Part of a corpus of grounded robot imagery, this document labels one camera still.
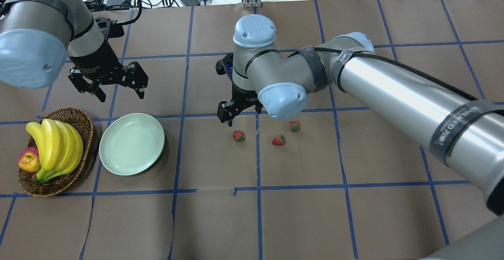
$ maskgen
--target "plate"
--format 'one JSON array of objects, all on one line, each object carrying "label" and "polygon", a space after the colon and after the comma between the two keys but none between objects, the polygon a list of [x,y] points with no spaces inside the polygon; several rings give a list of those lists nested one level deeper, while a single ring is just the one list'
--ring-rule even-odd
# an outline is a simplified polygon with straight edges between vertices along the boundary
[{"label": "plate", "polygon": [[101,138],[103,166],[117,175],[133,175],[148,169],[164,147],[163,127],[145,113],[131,113],[110,124]]}]

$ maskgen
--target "red apple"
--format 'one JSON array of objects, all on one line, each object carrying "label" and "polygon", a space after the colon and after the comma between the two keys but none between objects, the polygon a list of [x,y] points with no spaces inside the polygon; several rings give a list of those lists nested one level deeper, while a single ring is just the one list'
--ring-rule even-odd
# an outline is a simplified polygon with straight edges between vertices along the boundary
[{"label": "red apple", "polygon": [[40,170],[40,160],[38,158],[37,147],[25,149],[18,159],[18,165],[27,172],[36,173]]}]

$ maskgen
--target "strawberry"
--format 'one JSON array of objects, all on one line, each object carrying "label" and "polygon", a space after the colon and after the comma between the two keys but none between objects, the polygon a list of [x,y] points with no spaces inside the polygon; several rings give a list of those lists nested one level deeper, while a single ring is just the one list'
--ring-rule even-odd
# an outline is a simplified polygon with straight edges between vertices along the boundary
[{"label": "strawberry", "polygon": [[233,132],[233,139],[237,142],[241,142],[245,140],[245,135],[243,134],[243,132],[236,130]]},{"label": "strawberry", "polygon": [[300,128],[301,128],[301,124],[299,124],[299,122],[297,122],[297,121],[289,122],[290,131],[297,132],[297,131],[299,131]]},{"label": "strawberry", "polygon": [[285,144],[285,138],[282,135],[276,135],[271,142],[275,146],[281,146]]}]

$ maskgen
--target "brown basket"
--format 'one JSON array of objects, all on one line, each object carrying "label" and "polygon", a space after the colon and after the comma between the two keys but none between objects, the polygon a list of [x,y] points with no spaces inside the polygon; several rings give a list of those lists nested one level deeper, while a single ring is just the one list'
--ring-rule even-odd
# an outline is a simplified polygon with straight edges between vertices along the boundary
[{"label": "brown basket", "polygon": [[[72,125],[81,135],[83,143],[83,154],[81,162],[73,172],[55,177],[45,184],[32,181],[33,173],[18,170],[18,183],[28,195],[32,197],[50,197],[63,192],[69,188],[81,175],[85,168],[91,140],[93,139],[93,121],[87,113],[77,108],[63,108],[49,113],[44,118],[59,120]],[[27,148],[35,146],[33,137],[30,136]]]}]

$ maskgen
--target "robotic arm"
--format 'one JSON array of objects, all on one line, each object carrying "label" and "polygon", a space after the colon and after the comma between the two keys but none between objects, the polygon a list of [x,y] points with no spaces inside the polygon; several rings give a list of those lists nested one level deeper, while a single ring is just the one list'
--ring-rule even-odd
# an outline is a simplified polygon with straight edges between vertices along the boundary
[{"label": "robotic arm", "polygon": [[79,92],[104,102],[100,85],[119,84],[144,98],[148,76],[137,62],[123,66],[108,43],[109,37],[124,35],[122,27],[106,18],[95,20],[82,0],[6,0],[1,16],[0,80],[18,87],[49,86],[68,51],[75,65],[68,77]]},{"label": "robotic arm", "polygon": [[[284,59],[274,45],[273,22],[248,15],[236,23],[233,40],[234,53],[216,64],[217,73],[232,81],[232,100],[218,106],[221,122],[231,126],[250,106],[258,113],[264,106],[271,117],[287,119],[306,107],[309,93],[335,84],[476,185],[493,213],[504,212],[504,113],[492,103],[376,56],[371,41],[358,32]],[[504,219],[497,220],[490,227],[502,230]],[[488,227],[484,234],[491,235]],[[496,251],[504,253],[502,239],[497,243]]]}]

